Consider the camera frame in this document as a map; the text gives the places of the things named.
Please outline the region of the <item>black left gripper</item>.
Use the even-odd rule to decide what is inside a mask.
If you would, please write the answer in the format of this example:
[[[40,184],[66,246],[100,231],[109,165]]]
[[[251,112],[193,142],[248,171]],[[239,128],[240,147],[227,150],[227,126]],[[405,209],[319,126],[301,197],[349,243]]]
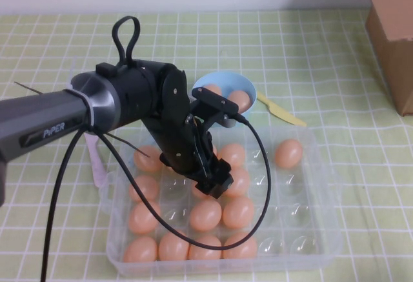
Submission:
[[[175,172],[196,182],[204,195],[219,198],[234,182],[232,168],[220,159],[213,160],[212,138],[202,123],[190,113],[190,101],[169,101],[161,109],[143,119],[143,124],[163,153],[162,162]],[[212,174],[210,191],[208,176]]]

